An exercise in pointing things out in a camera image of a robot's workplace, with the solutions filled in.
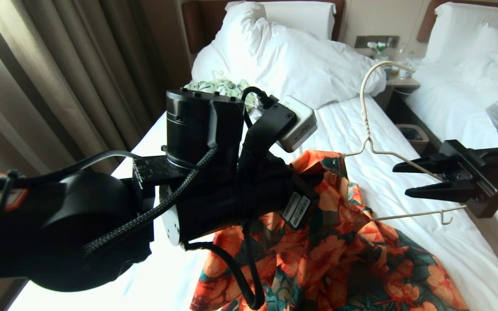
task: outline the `floral shirt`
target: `floral shirt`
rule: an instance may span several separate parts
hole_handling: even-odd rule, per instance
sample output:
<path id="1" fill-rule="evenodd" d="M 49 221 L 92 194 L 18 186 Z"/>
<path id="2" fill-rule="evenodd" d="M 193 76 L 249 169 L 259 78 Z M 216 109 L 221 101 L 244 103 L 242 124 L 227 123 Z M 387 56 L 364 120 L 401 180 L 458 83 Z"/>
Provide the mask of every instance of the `floral shirt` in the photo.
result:
<path id="1" fill-rule="evenodd" d="M 293 231 L 276 213 L 259 218 L 251 237 L 265 290 L 262 311 L 455 311 L 466 302 L 439 260 L 391 226 L 371 221 L 342 156 L 309 150 L 292 163 L 300 175 L 324 172 L 320 201 L 306 227 Z M 214 244 L 243 265 L 241 227 L 216 232 Z M 209 253 L 191 309 L 249 310 L 227 264 Z"/>

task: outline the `curtain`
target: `curtain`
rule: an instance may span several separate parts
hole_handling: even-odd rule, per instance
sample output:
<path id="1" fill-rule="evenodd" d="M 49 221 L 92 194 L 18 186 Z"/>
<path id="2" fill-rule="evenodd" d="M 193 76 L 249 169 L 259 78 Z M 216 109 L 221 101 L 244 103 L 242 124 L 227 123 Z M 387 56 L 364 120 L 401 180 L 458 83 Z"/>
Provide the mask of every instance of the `curtain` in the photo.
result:
<path id="1" fill-rule="evenodd" d="M 138 1 L 0 0 L 0 170 L 37 175 L 137 144 L 170 88 L 146 23 Z"/>

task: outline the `hotel room bed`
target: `hotel room bed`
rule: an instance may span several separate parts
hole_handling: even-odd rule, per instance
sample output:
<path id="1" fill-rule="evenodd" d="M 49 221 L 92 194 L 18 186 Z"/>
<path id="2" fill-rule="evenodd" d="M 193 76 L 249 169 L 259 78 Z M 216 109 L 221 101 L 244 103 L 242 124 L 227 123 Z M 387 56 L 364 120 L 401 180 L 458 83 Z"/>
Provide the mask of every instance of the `hotel room bed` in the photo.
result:
<path id="1" fill-rule="evenodd" d="M 483 34 L 489 35 L 492 46 L 474 51 L 459 63 L 444 57 L 429 59 L 426 55 L 413 76 L 421 87 L 405 102 L 441 142 L 460 140 L 474 149 L 498 147 L 498 133 L 485 112 L 498 100 L 498 32 L 480 25 L 478 34 L 469 34 L 476 39 L 473 47 L 480 46 Z"/>
<path id="2" fill-rule="evenodd" d="M 302 96 L 314 96 L 314 90 L 300 90 Z M 396 150 L 407 158 L 418 154 L 371 96 L 365 96 L 371 135 L 380 150 Z M 318 130 L 293 153 L 278 146 L 271 152 L 292 161 L 304 150 L 352 152 L 360 148 L 364 136 L 358 97 L 334 101 L 315 110 Z M 132 150 L 142 156 L 163 154 L 166 144 L 166 115 L 161 116 Z M 436 182 L 422 174 L 393 173 L 400 160 L 386 155 L 364 153 L 346 159 L 348 177 L 359 184 L 364 203 L 377 216 L 401 215 L 448 209 L 455 203 L 413 199 L 405 189 Z M 131 176 L 131 160 L 126 159 L 113 173 L 115 177 Z M 471 310 L 498 310 L 498 258 L 463 210 L 445 215 L 453 217 L 442 225 L 439 215 L 395 219 L 389 225 L 407 234 L 444 265 Z M 206 251 L 185 252 L 174 247 L 164 234 L 162 220 L 154 222 L 155 241 L 152 256 L 135 264 L 116 281 L 99 288 L 77 293 L 48 291 L 29 282 L 17 297 L 11 311 L 69 310 L 184 310 L 188 309 L 206 258 Z M 211 240 L 212 236 L 201 238 Z"/>

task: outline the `hanger hook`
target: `hanger hook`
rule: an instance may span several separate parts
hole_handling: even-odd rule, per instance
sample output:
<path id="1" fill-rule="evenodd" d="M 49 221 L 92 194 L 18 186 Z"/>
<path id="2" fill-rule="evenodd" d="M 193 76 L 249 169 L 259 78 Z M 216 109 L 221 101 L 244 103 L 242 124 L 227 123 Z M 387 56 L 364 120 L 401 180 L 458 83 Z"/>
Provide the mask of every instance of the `hanger hook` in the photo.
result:
<path id="1" fill-rule="evenodd" d="M 445 226 L 445 225 L 450 224 L 451 222 L 453 222 L 452 217 L 449 221 L 445 222 L 445 210 L 441 210 L 441 224 Z"/>

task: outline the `headboard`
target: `headboard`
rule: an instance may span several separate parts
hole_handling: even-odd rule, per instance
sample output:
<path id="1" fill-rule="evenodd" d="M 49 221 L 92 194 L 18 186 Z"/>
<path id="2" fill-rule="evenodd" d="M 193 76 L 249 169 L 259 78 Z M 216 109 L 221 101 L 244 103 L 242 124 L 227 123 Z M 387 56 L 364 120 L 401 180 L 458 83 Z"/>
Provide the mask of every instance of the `headboard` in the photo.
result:
<path id="1" fill-rule="evenodd" d="M 467 3 L 467 4 L 477 4 L 479 6 L 495 6 L 498 8 L 498 3 L 496 2 L 482 2 L 482 1 L 463 1 L 463 0 L 431 0 L 429 6 L 425 12 L 424 20 L 422 21 L 416 40 L 421 43 L 427 43 L 429 41 L 429 36 L 431 30 L 433 29 L 433 24 L 435 23 L 435 8 L 440 6 L 445 2 L 455 2 L 455 3 Z"/>
<path id="2" fill-rule="evenodd" d="M 188 39 L 190 53 L 201 51 L 215 38 L 216 33 L 222 27 L 222 20 L 226 16 L 224 8 L 232 0 L 212 0 L 186 2 L 182 4 L 182 15 L 184 16 L 185 32 Z M 257 0 L 258 2 L 288 1 L 288 0 Z M 334 29 L 332 38 L 337 40 L 342 25 L 343 8 L 345 0 L 313 0 L 319 2 L 331 2 L 335 5 Z"/>

